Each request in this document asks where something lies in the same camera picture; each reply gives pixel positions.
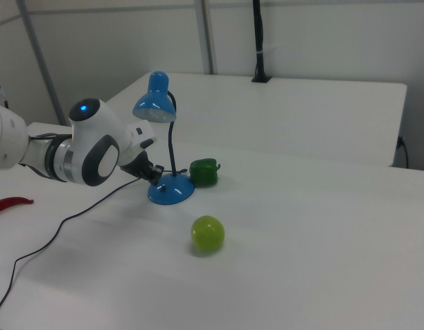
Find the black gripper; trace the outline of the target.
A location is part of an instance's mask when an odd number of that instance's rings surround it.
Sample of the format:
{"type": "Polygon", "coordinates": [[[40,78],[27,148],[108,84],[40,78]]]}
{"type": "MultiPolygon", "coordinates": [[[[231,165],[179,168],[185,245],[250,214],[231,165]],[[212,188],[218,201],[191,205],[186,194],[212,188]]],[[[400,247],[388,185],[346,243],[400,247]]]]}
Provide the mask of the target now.
{"type": "Polygon", "coordinates": [[[136,178],[145,179],[156,186],[164,173],[164,167],[153,165],[148,159],[147,152],[141,152],[132,162],[121,165],[120,169],[136,178]]]}

